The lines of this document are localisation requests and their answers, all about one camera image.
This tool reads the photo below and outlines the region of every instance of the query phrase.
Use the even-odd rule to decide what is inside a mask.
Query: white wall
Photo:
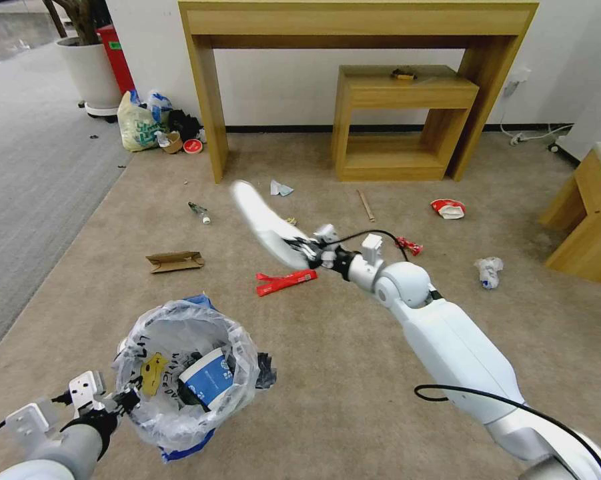
[[[176,0],[107,0],[141,95],[157,88],[200,118]],[[574,121],[593,96],[585,75],[601,71],[601,0],[541,0],[513,69],[532,70],[507,104],[506,123]],[[227,125],[330,124],[338,65],[445,63],[461,51],[216,51]],[[500,120],[497,103],[489,123]],[[365,112],[355,123],[420,123],[423,112]]]

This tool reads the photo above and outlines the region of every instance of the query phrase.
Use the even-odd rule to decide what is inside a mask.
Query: wooden side table
[[[445,175],[478,87],[445,65],[400,67],[413,80],[391,76],[396,65],[341,65],[332,158],[343,181],[440,180]],[[354,109],[421,109],[420,136],[349,136]]]
[[[462,49],[480,87],[447,170],[460,180],[538,0],[178,0],[216,183],[229,152],[214,49]]]
[[[601,282],[601,143],[578,166],[540,222],[572,231],[545,266]]]

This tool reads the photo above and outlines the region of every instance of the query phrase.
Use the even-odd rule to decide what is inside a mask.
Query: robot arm
[[[27,460],[2,471],[0,480],[89,480],[119,418],[137,405],[139,397],[134,385],[105,396],[100,372],[86,371],[54,401],[72,403],[75,409],[73,420],[59,431],[49,399],[29,403],[5,419]]]
[[[522,479],[601,480],[601,466],[583,444],[517,406],[526,403],[507,358],[459,306],[442,298],[424,269],[408,262],[385,265],[377,235],[365,238],[361,253],[345,250],[331,225],[309,238],[280,219],[249,183],[236,182],[232,189],[251,230],[279,261],[295,269],[333,269],[389,309],[438,384],[512,401],[443,389],[455,406],[485,425],[499,446],[527,462],[530,468]],[[601,449],[585,441],[601,460]]]

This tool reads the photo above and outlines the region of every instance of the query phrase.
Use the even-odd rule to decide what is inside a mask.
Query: beige carpet
[[[239,155],[221,185],[206,155],[135,155],[72,246],[0,344],[0,420],[39,395],[54,395],[86,369],[109,385],[118,341],[144,311],[206,292],[269,351],[279,380],[224,424],[198,455],[163,465],[128,421],[100,462],[98,479],[506,479],[522,466],[451,405],[420,401],[430,378],[388,312],[320,271],[318,280],[259,298],[256,272],[286,270],[256,244],[228,193],[243,178],[306,231],[332,222],[342,234],[371,225],[423,243],[417,263],[511,360],[527,401],[601,444],[601,285],[549,271],[542,261],[563,235],[536,218],[571,166],[539,143],[511,148],[484,135],[466,178],[430,183],[338,183],[328,135],[234,135]],[[269,197],[271,178],[295,192]],[[446,221],[432,199],[465,202]],[[187,207],[211,211],[203,226]],[[359,244],[350,242],[351,248]],[[145,255],[200,250],[201,270],[150,275]],[[399,259],[387,244],[386,257]],[[503,258],[501,285],[486,291],[474,260]],[[0,469],[21,458],[0,433]]]

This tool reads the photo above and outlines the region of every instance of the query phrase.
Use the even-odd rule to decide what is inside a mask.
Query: yellow sticker
[[[153,396],[158,391],[162,370],[166,364],[165,357],[156,353],[142,365],[142,393]]]

